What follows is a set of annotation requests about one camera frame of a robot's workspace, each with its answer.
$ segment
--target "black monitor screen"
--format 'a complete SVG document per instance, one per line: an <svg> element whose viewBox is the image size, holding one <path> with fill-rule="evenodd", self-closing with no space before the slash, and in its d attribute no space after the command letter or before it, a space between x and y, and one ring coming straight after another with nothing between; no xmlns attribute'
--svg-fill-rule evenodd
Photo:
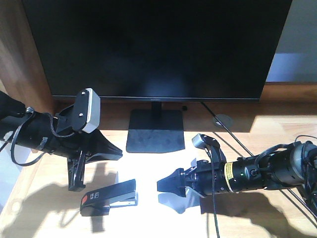
<svg viewBox="0 0 317 238"><path fill-rule="evenodd" d="M291 0L23 0L54 96L259 99Z"/></svg>

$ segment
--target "wooden wall panel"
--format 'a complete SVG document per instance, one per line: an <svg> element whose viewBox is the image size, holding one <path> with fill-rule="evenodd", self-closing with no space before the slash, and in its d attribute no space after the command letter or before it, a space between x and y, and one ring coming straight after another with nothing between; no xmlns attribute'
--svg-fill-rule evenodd
<svg viewBox="0 0 317 238"><path fill-rule="evenodd" d="M266 83L261 103L317 103L317 83Z"/></svg>
<svg viewBox="0 0 317 238"><path fill-rule="evenodd" d="M21 0L0 0L0 80L8 95L39 112L53 100Z"/></svg>

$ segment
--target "small black object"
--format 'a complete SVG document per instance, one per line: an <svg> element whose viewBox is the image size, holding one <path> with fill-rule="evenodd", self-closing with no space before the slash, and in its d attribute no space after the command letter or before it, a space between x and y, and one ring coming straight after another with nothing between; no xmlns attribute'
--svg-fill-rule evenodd
<svg viewBox="0 0 317 238"><path fill-rule="evenodd" d="M136 206L138 203L135 179L87 192L82 198L83 217L108 215L110 208Z"/></svg>

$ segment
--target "wooden desk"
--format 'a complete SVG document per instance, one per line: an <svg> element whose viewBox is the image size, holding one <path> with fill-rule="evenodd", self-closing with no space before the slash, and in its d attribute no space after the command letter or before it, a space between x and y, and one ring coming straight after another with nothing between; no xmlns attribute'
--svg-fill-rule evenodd
<svg viewBox="0 0 317 238"><path fill-rule="evenodd" d="M119 161L88 164L85 171L87 187L80 193L67 190L65 158L46 155L36 165L24 168L0 216L0 237L215 237L210 200L201 201L201 209L191 207L178 214L158 203L155 182L176 168L187 169L194 158L206 159L204 151L191 144L191 138L197 132L215 137L228 161L236 160L237 155L218 136L239 153L247 154L230 135L212 125L211 116L200 104L174 103L165 107L180 109L182 105L188 106L183 113L186 150L167 154L129 154L125 152L129 111L148 104L103 104L100 128L108 140L124 151L123 157ZM225 113L235 120L232 130L254 154L275 144L291 143L299 134L317 134L317 106L314 104L209 105L216 114ZM139 205L113 208L109 216L81 217L79 205L83 194L115 183L117 172L119 177L127 173L135 176L140 190ZM280 191L218 195L216 205L221 237L316 237L312 216L304 215L301 210L306 212L305 209L291 199L299 209Z"/></svg>

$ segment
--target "screw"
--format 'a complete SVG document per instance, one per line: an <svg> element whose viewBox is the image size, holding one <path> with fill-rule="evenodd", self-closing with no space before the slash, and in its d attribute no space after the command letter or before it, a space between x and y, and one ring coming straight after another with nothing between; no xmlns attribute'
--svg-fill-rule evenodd
<svg viewBox="0 0 317 238"><path fill-rule="evenodd" d="M34 113L35 110L33 107L27 107L26 110L25 110L26 113Z"/></svg>
<svg viewBox="0 0 317 238"><path fill-rule="evenodd" d="M250 174L252 176L256 176L258 173L257 173L257 171L255 169L252 169L252 170L250 170Z"/></svg>

